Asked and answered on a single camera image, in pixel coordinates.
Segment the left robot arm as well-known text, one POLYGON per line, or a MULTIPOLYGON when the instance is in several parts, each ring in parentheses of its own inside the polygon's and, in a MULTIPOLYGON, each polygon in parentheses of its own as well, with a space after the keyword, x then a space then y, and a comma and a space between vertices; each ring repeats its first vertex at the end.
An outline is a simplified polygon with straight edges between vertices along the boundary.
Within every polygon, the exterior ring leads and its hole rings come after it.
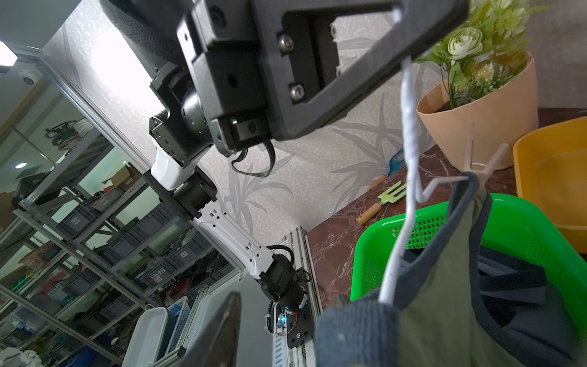
POLYGON ((311 273, 287 246, 263 246, 230 220, 200 168, 216 148, 233 162, 274 141, 342 119, 396 73, 408 166, 406 223, 386 261, 390 304, 422 187, 411 64, 461 25, 467 1, 104 1, 102 10, 137 54, 159 63, 151 90, 163 105, 149 121, 157 157, 145 177, 166 205, 243 265, 271 301, 279 347, 301 353, 317 318, 311 273))

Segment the green tank top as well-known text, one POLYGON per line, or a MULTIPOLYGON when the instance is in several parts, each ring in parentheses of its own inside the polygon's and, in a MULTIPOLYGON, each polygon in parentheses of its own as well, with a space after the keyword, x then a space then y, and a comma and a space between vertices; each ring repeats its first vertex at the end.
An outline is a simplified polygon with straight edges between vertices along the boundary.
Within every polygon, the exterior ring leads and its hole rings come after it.
POLYGON ((397 278, 394 298, 372 293, 327 310, 314 337, 319 366, 530 366, 478 293, 477 254, 492 209, 478 177, 463 174, 446 223, 397 278))

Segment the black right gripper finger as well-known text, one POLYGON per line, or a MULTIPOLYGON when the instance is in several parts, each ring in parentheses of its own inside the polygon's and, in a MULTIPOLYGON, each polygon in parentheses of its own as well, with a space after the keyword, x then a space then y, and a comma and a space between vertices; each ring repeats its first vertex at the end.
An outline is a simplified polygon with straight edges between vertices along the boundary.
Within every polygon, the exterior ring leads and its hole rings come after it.
POLYGON ((241 315, 241 295, 230 292, 179 366, 236 366, 241 315))

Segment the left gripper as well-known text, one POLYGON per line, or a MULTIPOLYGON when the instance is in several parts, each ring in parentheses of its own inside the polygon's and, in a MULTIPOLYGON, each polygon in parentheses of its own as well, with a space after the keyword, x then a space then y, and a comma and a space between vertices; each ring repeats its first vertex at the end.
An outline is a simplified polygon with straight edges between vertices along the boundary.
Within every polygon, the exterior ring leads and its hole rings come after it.
POLYGON ((252 9, 248 1, 195 1, 177 38, 212 142, 229 156, 271 134, 298 139, 341 119, 468 14, 467 1, 253 1, 252 9), (391 10, 400 21, 338 75, 331 24, 391 10))

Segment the wooden clothespin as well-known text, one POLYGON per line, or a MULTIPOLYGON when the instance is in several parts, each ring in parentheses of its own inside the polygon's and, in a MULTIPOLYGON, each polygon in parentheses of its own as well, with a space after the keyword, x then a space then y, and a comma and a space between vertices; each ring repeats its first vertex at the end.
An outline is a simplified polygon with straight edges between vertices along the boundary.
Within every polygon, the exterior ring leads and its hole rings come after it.
POLYGON ((501 170, 501 162, 509 148, 509 144, 501 143, 492 154, 489 154, 485 143, 482 143, 481 148, 476 148, 475 124, 471 122, 466 139, 463 168, 465 172, 475 174, 478 178, 479 186, 484 187, 495 171, 501 170))

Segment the navy blue tank top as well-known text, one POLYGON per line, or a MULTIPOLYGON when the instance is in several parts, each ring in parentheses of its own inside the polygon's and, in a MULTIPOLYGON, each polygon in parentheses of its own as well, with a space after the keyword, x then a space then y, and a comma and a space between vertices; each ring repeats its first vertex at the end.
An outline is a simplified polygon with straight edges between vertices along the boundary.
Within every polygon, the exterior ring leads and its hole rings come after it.
MULTIPOLYGON (((411 252, 402 271, 421 253, 411 252)), ((530 366, 575 366, 578 332, 545 270, 485 247, 479 247, 476 260, 484 308, 505 334, 537 360, 530 366)))

